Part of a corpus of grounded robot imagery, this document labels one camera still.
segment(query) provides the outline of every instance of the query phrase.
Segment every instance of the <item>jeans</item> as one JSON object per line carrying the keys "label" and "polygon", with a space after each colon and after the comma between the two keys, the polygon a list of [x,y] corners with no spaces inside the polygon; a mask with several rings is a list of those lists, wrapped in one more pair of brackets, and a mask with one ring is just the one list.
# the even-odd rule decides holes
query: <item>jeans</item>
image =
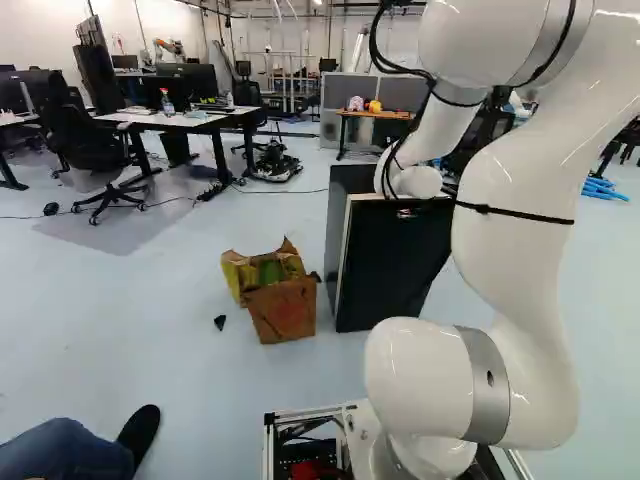
{"label": "jeans", "polygon": [[56,418],[0,445],[1,480],[131,480],[133,454]]}

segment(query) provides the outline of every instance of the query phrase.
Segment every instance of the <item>metal rack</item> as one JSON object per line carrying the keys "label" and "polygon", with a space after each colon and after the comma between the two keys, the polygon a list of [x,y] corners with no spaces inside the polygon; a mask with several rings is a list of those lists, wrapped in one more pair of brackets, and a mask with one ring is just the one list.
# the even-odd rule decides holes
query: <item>metal rack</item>
{"label": "metal rack", "polygon": [[[294,464],[312,459],[330,469],[338,469],[345,478],[369,480],[368,465],[379,425],[371,423],[368,402],[358,401],[299,411],[271,412],[264,415],[262,447],[262,480],[290,478]],[[293,443],[297,437],[318,429],[324,433],[334,425],[335,436]],[[534,480],[520,454],[504,449],[513,472],[519,480]],[[504,480],[500,465],[487,446],[478,446],[476,458],[460,480]]]}
{"label": "metal rack", "polygon": [[[258,82],[261,83],[261,87],[266,87],[266,90],[262,91],[262,96],[282,101],[283,112],[293,114],[296,111],[297,99],[307,99],[311,95],[319,95],[320,74],[316,73],[316,76],[310,76],[309,71],[310,64],[317,65],[317,61],[313,60],[317,60],[315,55],[299,55],[294,51],[243,52],[242,55],[249,60],[252,57],[260,57],[264,63],[264,75],[266,76],[266,81]],[[282,59],[280,74],[276,74],[277,69],[274,68],[274,61],[277,58]]]}

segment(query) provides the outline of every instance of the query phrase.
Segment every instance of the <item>gray floor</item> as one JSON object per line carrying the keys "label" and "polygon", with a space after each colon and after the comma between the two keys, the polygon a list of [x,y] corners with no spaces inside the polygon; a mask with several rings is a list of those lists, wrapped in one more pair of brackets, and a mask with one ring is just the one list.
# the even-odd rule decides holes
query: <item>gray floor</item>
{"label": "gray floor", "polygon": [[[240,142],[225,137],[227,147]],[[327,186],[335,152],[320,150],[317,140],[286,143],[304,173],[286,186],[251,183],[246,190]],[[162,152],[155,136],[145,144]],[[191,146],[212,164],[208,139],[193,137]],[[608,172],[632,200],[640,198],[635,160]],[[68,209],[82,197],[49,178],[55,161],[49,154],[16,158],[15,173],[31,189],[0,190],[0,216],[37,215],[49,201]],[[241,171],[241,159],[230,163]],[[174,170],[156,177],[153,198],[191,197],[205,187]],[[336,334],[321,288],[316,337],[261,346],[248,312],[227,291],[219,257],[229,248],[263,253],[286,235],[306,267],[321,271],[326,202],[326,192],[230,190],[195,208],[181,199],[145,213],[111,209],[99,228],[86,214],[0,221],[0,441],[55,416],[112,438],[131,412],[154,402],[164,422],[139,478],[258,478],[264,412],[364,396],[366,333]],[[632,456],[640,404],[633,373],[639,214],[634,201],[580,202],[561,302],[583,392],[581,422],[562,448],[525,455],[539,480],[640,473]],[[213,324],[219,314],[227,315],[223,332]],[[486,326],[491,311],[449,263],[423,317]]]}

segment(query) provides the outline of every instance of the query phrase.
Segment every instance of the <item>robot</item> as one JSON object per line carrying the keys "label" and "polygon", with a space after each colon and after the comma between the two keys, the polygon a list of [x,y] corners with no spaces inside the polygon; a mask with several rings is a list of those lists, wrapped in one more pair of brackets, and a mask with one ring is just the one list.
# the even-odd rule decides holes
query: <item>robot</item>
{"label": "robot", "polygon": [[156,48],[156,63],[163,62],[162,56],[164,50],[173,54],[175,63],[186,63],[187,55],[184,53],[182,41],[169,39],[168,42],[165,42],[159,38],[154,38],[153,45]]}
{"label": "robot", "polygon": [[493,325],[391,318],[373,329],[368,413],[354,419],[371,440],[349,443],[356,478],[454,478],[477,443],[546,450],[574,433],[558,268],[589,168],[640,111],[639,39],[635,0],[428,2],[419,54],[437,83],[417,128],[381,157],[377,192],[437,195],[439,173],[417,164],[456,146],[491,87],[537,88],[539,108],[476,154],[456,199],[453,257]]}

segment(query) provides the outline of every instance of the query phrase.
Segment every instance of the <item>black shoe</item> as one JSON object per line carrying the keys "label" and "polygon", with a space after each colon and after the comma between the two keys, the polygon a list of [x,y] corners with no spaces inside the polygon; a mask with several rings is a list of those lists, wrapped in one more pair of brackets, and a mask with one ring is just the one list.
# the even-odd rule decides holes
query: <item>black shoe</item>
{"label": "black shoe", "polygon": [[116,442],[133,453],[134,472],[151,447],[159,426],[160,409],[155,405],[145,405],[133,414],[118,435]]}

